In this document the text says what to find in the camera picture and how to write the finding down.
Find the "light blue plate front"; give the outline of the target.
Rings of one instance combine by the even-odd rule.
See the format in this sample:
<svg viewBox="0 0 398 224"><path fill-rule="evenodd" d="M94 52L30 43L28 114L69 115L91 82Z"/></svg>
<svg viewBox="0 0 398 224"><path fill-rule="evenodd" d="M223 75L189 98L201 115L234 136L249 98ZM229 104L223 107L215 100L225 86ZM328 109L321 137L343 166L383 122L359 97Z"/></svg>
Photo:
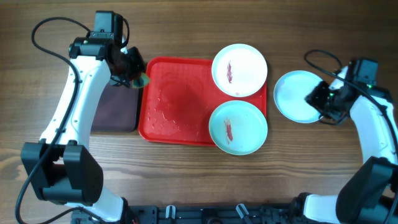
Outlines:
<svg viewBox="0 0 398 224"><path fill-rule="evenodd" d="M235 156L257 151L266 141L268 123L254 105L240 100L227 101L211 114L208 129L215 145Z"/></svg>

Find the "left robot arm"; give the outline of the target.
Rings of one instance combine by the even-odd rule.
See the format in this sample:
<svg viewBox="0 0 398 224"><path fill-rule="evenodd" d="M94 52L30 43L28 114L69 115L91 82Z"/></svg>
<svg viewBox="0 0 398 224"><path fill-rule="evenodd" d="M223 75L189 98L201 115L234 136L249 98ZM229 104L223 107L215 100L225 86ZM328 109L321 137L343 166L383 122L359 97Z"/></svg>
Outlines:
<svg viewBox="0 0 398 224"><path fill-rule="evenodd" d="M113 11L97 11L95 24L69 46L68 78L53 118L38 142L27 142L21 161L27 178L16 201L22 223L22 199L28 187L36 197L78 211L98 223L137 223L125 198L104 184L103 170L89 151L91 127L107 85L142 88L149 84L137 48L128 48L129 24Z"/></svg>

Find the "light blue plate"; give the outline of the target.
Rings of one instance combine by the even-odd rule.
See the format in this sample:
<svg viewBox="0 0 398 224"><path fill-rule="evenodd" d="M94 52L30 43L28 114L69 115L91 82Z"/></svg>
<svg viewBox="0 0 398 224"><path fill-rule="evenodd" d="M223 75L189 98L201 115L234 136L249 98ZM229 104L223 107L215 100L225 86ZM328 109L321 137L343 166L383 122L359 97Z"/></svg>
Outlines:
<svg viewBox="0 0 398 224"><path fill-rule="evenodd" d="M278 110L296 123L314 123L320 113L306 101L322 79L314 73L296 70L279 78L274 88L274 101Z"/></svg>
<svg viewBox="0 0 398 224"><path fill-rule="evenodd" d="M211 114L208 129L215 145L235 156L257 151L266 141L268 123L254 105L240 100L227 101Z"/></svg>

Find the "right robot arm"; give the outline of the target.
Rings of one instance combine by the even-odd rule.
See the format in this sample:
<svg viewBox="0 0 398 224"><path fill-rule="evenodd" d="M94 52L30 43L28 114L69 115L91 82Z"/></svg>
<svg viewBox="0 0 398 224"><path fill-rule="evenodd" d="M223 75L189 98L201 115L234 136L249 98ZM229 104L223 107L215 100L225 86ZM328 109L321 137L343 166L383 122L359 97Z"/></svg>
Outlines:
<svg viewBox="0 0 398 224"><path fill-rule="evenodd" d="M338 195L301 194L290 220L302 223L397 223L397 126L388 90L376 85L378 62L357 58L333 72L332 83L307 71L285 76L274 96L298 123L337 125L350 118L363 164Z"/></svg>

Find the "green yellow sponge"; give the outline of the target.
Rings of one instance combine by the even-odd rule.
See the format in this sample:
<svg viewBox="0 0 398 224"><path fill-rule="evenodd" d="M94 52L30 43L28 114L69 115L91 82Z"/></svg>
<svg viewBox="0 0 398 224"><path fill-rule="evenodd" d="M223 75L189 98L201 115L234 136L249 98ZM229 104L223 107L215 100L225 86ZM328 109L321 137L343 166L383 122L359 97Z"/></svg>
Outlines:
<svg viewBox="0 0 398 224"><path fill-rule="evenodd" d="M144 88L150 83L150 78L146 73L141 73L141 75L132 81L133 88Z"/></svg>

